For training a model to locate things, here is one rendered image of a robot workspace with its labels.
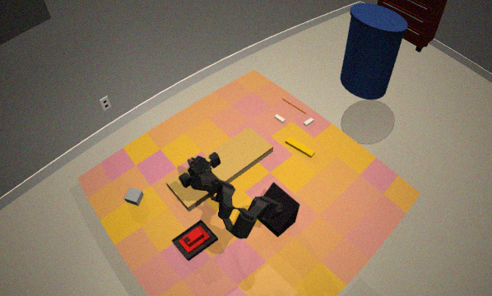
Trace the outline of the tan panel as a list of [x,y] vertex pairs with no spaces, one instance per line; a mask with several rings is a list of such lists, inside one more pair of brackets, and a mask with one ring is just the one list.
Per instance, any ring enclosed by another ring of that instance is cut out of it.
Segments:
[[[214,169],[211,168],[211,172],[219,180],[231,183],[271,154],[273,152],[273,146],[259,136],[252,128],[247,127],[203,158],[206,158],[206,161],[209,162],[208,156],[213,152],[219,155],[220,164]],[[181,171],[168,180],[166,184],[170,191],[179,199],[188,212],[190,212],[209,198],[207,197],[209,192],[194,190],[191,186],[187,188],[183,187],[179,176],[183,173],[189,174],[188,169],[189,167]]]

